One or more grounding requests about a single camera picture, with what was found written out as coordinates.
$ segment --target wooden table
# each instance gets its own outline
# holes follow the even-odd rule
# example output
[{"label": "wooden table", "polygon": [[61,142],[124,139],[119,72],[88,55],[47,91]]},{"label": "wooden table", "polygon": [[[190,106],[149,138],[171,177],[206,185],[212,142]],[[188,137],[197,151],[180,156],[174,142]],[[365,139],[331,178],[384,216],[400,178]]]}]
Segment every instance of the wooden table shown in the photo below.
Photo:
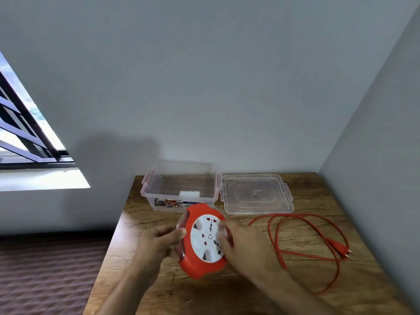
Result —
[{"label": "wooden table", "polygon": [[[316,173],[281,174],[294,197],[295,212],[311,212],[331,219],[346,234],[353,260],[341,263],[341,273],[334,286],[324,293],[328,303],[345,314],[411,314],[399,301],[388,276],[375,261],[354,226],[334,200],[322,178]],[[124,268],[130,263],[143,228],[176,224],[181,214],[153,211],[140,195],[143,177],[137,176],[121,214],[108,252],[102,263],[84,315],[93,315],[102,305]],[[223,209],[223,203],[216,202]],[[252,216],[236,215],[230,219],[247,224]],[[341,241],[337,231],[325,221],[313,222],[328,237]],[[267,232],[267,220],[256,223]],[[317,234],[297,219],[281,229],[282,249],[331,256]],[[323,288],[332,278],[333,262],[315,261],[286,255],[288,270],[312,291]],[[165,259],[156,283],[145,293],[137,314],[279,314],[278,308],[250,282],[227,270],[212,281],[196,281],[177,262]]]}]

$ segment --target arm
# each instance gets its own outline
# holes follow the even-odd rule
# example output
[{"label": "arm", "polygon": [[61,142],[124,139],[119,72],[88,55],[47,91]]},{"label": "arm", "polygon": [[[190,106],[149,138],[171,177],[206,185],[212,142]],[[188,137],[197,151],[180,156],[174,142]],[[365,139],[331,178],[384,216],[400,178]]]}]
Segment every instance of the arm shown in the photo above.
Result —
[{"label": "arm", "polygon": [[171,246],[185,234],[184,228],[175,230],[175,226],[144,230],[133,260],[97,315],[135,314],[144,292],[158,278],[162,260],[172,255]]},{"label": "arm", "polygon": [[231,246],[231,241],[218,234],[219,244],[228,262],[286,314],[337,314],[329,304],[314,296],[281,267],[261,230],[254,226],[243,227],[229,220],[222,221],[220,227],[223,226],[231,232],[234,244]]}]

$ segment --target brown floor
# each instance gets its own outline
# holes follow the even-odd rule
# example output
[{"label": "brown floor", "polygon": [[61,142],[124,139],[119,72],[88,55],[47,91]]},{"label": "brown floor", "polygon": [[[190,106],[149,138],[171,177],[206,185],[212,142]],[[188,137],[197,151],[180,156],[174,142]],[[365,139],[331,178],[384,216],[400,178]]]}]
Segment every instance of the brown floor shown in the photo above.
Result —
[{"label": "brown floor", "polygon": [[112,232],[0,237],[0,314],[82,314]]}]

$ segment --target red cable reel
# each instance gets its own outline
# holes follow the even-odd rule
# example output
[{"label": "red cable reel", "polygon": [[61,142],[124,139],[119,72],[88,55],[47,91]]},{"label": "red cable reel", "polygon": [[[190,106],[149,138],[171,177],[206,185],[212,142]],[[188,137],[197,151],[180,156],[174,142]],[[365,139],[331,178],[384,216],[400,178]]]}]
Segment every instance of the red cable reel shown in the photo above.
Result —
[{"label": "red cable reel", "polygon": [[218,227],[224,219],[220,211],[205,203],[188,207],[179,219],[176,227],[186,228],[186,236],[175,251],[179,256],[179,265],[192,278],[221,273],[227,265],[216,238],[218,231],[227,235],[225,228],[219,230]]}]

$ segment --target person's right hand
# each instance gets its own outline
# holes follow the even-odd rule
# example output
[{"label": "person's right hand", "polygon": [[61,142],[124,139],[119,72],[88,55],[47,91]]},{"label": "person's right hand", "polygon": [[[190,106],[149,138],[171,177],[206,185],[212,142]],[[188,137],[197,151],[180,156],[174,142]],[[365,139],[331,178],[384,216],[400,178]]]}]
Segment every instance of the person's right hand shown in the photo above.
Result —
[{"label": "person's right hand", "polygon": [[219,227],[229,229],[233,238],[231,246],[225,235],[218,233],[218,241],[228,262],[242,275],[259,286],[261,282],[285,270],[277,260],[270,240],[255,226],[240,226],[223,220]]}]

